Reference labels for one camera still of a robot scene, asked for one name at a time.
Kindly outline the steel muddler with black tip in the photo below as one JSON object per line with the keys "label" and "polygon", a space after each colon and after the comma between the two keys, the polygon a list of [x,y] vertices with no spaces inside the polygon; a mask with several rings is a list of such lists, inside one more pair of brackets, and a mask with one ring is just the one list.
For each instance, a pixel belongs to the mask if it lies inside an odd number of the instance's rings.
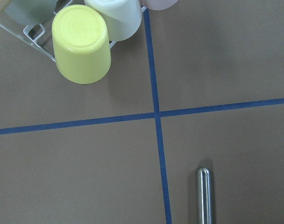
{"label": "steel muddler with black tip", "polygon": [[213,224],[213,200],[211,171],[206,167],[196,170],[198,224]]}

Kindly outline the green cup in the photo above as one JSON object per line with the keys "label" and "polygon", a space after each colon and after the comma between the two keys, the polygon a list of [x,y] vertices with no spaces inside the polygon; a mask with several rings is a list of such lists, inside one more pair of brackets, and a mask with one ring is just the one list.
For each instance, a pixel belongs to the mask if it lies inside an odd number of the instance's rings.
{"label": "green cup", "polygon": [[56,4],[56,0],[13,0],[5,12],[21,25],[37,25],[53,15]]}

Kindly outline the white cup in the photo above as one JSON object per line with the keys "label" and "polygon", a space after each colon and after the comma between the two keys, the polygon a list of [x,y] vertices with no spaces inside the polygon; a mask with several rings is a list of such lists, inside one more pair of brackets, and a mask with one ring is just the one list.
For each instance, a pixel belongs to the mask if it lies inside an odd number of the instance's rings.
{"label": "white cup", "polygon": [[132,37],[142,22],[142,8],[138,0],[86,0],[85,5],[103,17],[112,42]]}

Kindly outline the pink cup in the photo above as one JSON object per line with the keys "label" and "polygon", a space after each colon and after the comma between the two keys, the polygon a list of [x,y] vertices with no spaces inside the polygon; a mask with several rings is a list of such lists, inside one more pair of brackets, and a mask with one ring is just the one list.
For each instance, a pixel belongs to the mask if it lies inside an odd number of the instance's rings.
{"label": "pink cup", "polygon": [[140,0],[140,4],[150,10],[164,10],[175,5],[178,0]]}

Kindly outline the yellow cup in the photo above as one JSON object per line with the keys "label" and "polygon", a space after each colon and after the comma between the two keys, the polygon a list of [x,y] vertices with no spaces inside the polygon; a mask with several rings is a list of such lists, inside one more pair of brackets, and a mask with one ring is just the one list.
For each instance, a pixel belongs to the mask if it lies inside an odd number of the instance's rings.
{"label": "yellow cup", "polygon": [[110,69],[111,52],[102,16],[85,5],[60,10],[52,22],[56,66],[68,80],[91,84]]}

